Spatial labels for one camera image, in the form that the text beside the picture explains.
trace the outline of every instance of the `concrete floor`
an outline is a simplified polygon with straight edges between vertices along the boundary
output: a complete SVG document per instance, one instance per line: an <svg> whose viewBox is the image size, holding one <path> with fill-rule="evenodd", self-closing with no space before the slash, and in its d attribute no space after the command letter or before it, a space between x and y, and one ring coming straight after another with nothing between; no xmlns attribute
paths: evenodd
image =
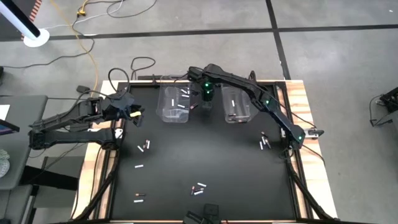
<svg viewBox="0 0 398 224"><path fill-rule="evenodd" d="M79 0L55 1L71 21L82 4ZM127 0L117 14L137 12L151 2ZM273 0L272 4L279 27L398 24L396 1ZM88 16L104 13L106 7L107 4L88 6ZM35 24L51 27L64 22L44 0ZM265 0L158 0L156 6L140 16L103 16L76 28L86 34L112 34L248 27L271 27ZM72 34L67 27L49 31L52 35ZM396 29L280 35L290 75L304 80L315 124L326 132L320 145L342 220L395 223L398 219L398 133L390 124L372 128L368 111L373 96L398 84L397 35ZM52 40L37 49L28 49L19 41L0 42L0 49L0 65L16 66L81 52L75 40ZM100 82L107 79L108 70L113 67L129 70L131 60L137 56L150 56L157 61L138 75L183 74L190 65L215 63L244 76L255 70L261 79L284 78L271 33L96 39L93 56L99 66ZM94 70L87 56L6 72L0 94L76 97L77 85L94 85ZM122 78L115 74L115 79ZM45 116L65 111L72 103L49 101ZM377 106L373 109L376 116L385 112ZM44 155L58 156L66 149L56 146ZM74 151L70 156L84 153ZM29 164L40 167L42 159L31 159ZM64 221L71 207L43 208L35 223Z"/></svg>

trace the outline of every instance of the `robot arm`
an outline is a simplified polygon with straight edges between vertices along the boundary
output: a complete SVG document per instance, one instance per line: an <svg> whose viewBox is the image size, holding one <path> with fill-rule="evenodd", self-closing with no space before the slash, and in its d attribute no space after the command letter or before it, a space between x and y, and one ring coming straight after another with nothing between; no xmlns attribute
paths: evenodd
<svg viewBox="0 0 398 224"><path fill-rule="evenodd" d="M198 83L202 87L202 98L204 101L213 99L215 83L225 83L245 91L251 103L261 112L266 112L279 124L279 126L290 137L293 148L300 149L305 139L304 130L294 125L279 109L279 102L257 84L255 80L248 80L232 73L225 72L221 67L209 64L204 69L190 67L188 79Z"/></svg>
<svg viewBox="0 0 398 224"><path fill-rule="evenodd" d="M136 126L140 126L143 111L140 105L134 104L134 98L129 93L115 93L105 99L89 98L75 103L67 112L35 121L29 132L29 147L39 150L55 144L96 142L103 149L114 149L116 137L113 128L100 129L97 132L61 132L58 129L72 124L117 121L120 118L131 120Z"/></svg>

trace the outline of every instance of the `plastic bin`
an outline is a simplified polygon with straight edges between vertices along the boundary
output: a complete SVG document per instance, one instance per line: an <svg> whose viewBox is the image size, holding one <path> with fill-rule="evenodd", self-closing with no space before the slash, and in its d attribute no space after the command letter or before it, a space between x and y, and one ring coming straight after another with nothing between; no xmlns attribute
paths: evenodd
<svg viewBox="0 0 398 224"><path fill-rule="evenodd" d="M245 91L222 84L221 92L226 122L247 123L259 112Z"/></svg>
<svg viewBox="0 0 398 224"><path fill-rule="evenodd" d="M162 121L185 123L190 111L191 83L174 83L170 76L162 76L156 113Z"/></svg>

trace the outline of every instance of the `white stand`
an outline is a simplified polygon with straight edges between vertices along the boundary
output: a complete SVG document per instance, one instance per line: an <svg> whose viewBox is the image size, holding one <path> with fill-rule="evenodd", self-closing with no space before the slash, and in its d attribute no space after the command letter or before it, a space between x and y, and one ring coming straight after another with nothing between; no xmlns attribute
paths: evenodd
<svg viewBox="0 0 398 224"><path fill-rule="evenodd" d="M47 43L50 38L50 33L45 29L39 29L40 35L35 40L32 40L28 37L24 37L24 44L28 47L40 47Z"/></svg>

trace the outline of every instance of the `power cord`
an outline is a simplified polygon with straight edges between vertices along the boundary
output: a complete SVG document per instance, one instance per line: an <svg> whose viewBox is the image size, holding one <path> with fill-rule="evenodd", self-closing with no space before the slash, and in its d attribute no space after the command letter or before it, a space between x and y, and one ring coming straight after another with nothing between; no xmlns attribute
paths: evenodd
<svg viewBox="0 0 398 224"><path fill-rule="evenodd" d="M88 3L86 3L86 6L89 5L89 4L114 3L114 2L120 2L122 4L122 2L124 2L124 1L126 1L126 0L88 2ZM113 12L110 12L110 14L117 12L121 8L121 4L120 4L120 6L118 7L117 10L115 10ZM98 14L98 15L95 15L95 16L91 16L91 17L88 17L86 19L82 19L82 20L77 21L76 24L79 24L81 22L85 22L85 21L88 21L90 19L94 19L94 18L97 18L97 17L100 17L100 16L107 16L107 15L108 15L107 13L102 13L102 14ZM48 30L48 29L54 29L54 28L57 28L57 27L64 27L64 26L68 26L68 24L60 24L60 25L55 25L55 26L52 26L52 27L44 27L43 29L47 29Z"/></svg>
<svg viewBox="0 0 398 224"><path fill-rule="evenodd" d="M106 9L106 13L108 14L108 16L110 16L110 17L112 17L112 18L115 18L115 19L122 19L122 18L128 18L128 17L138 16L139 14L142 14L142 13L148 11L149 9L151 9L152 7L154 7L155 4L156 4L156 2L157 2L157 0L155 0L154 3L153 3L151 6L149 6L147 9L145 9L145 10L143 10L143 11L141 11L141 12L132 14L132 15L128 15L128 16L112 16L111 13L109 13L109 10L110 10L110 8L111 8L112 6L114 6L114 5L116 4L116 2L115 2L115 3L112 3L112 4L110 4L110 5L108 6L108 8Z"/></svg>
<svg viewBox="0 0 398 224"><path fill-rule="evenodd" d="M179 81L179 80L181 80L181 79L183 79L184 77L186 77L188 74L185 74L185 75L182 75L182 76L180 76L180 77L178 77L178 78L176 78L175 80L174 80L174 82L173 83L175 83L175 82L177 82L177 81Z"/></svg>
<svg viewBox="0 0 398 224"><path fill-rule="evenodd" d="M153 61L153 63L152 63L151 65L146 66L146 67L142 67L142 68L138 68L138 69L133 69L132 66L134 65L134 62L135 62L137 59L149 59L149 60ZM144 69L147 69L147 68L151 68L151 67L154 66L155 64L156 64L155 59L153 59L153 58L151 58L151 57L135 57L135 58L133 58L133 60L131 61L131 65L130 65L130 68L131 68L131 70L132 70L132 73L131 73L131 80L137 80L137 71L139 71L139 70L144 70Z"/></svg>
<svg viewBox="0 0 398 224"><path fill-rule="evenodd" d="M289 154L289 157L286 157L286 156L284 155L286 151L287 151L287 153ZM287 159L291 158L293 155L294 155L294 152L292 151L292 153L290 154L289 148L286 148L286 149L284 149L282 152L279 153L278 157L279 157L279 159L282 159L282 160L285 160L285 161L286 161Z"/></svg>
<svg viewBox="0 0 398 224"><path fill-rule="evenodd" d="M311 151L312 153L316 154L323 162L323 165L326 165L324 158L321 156L321 154L315 152L313 149L310 149L308 146L303 144L303 147Z"/></svg>
<svg viewBox="0 0 398 224"><path fill-rule="evenodd" d="M44 149L39 155L37 155L37 156L29 156L29 158L30 159L35 159L35 158L38 158L39 156L41 156L45 151L46 151L47 149Z"/></svg>
<svg viewBox="0 0 398 224"><path fill-rule="evenodd" d="M65 15L64 15L63 12L61 11L61 9L60 9L59 6L57 5L57 3L55 3L54 0L50 0L50 2L51 2L51 4L54 6L54 8L57 10L57 12L58 12L58 14L60 15L60 17L62 17L63 20L64 20L67 24L70 24L69 20L65 17ZM93 65L94 65L94 73L95 73L95 84L94 84L93 90L95 91L95 90L97 89L97 84L98 84L98 66L97 66L97 63L95 62L95 59L94 59L94 57L92 56L92 54L91 54L89 51L87 51L86 48L83 46L83 43L81 42L81 40L79 39L79 36L77 35L77 33L79 33L79 32L77 32L77 31L73 28L73 26L69 26L69 27L71 28L71 30L73 31L73 33L74 33L76 39L78 40L80 47L82 47L82 49L88 54L88 56L90 57L91 61L93 62Z"/></svg>
<svg viewBox="0 0 398 224"><path fill-rule="evenodd" d="M54 60L52 60L50 62L47 62L47 63L35 63L35 64L32 64L32 65L25 65L25 66L19 66L19 67L18 66L2 65L2 67L4 67L4 68L22 69L22 68L30 68L30 67L36 67L36 66L46 66L46 65L50 65L51 63L56 62L57 60L60 60L61 58L77 58L77 57L80 57L82 55L86 55L86 54L90 53L93 50L93 47L94 47L94 41L91 44L90 49L87 52L84 52L84 53L80 53L80 54L76 54L76 55L62 55L62 56L59 56L56 59L54 59Z"/></svg>
<svg viewBox="0 0 398 224"><path fill-rule="evenodd" d="M111 79L111 74L112 74L112 72L115 71L115 70L119 70L119 71L123 72L123 74L124 74L124 75L126 76L126 78L127 78L127 83L130 82L130 79L129 79L129 75L127 74L127 72L124 71L123 69L121 69L121 68L112 68L112 69L108 72L108 80L109 80L109 83L111 84L113 90L114 90L115 92L117 92L118 90L113 86L113 84L112 84L112 79ZM124 91L124 93L123 93L123 95L121 95L121 97L123 97L126 93L127 93L127 90Z"/></svg>

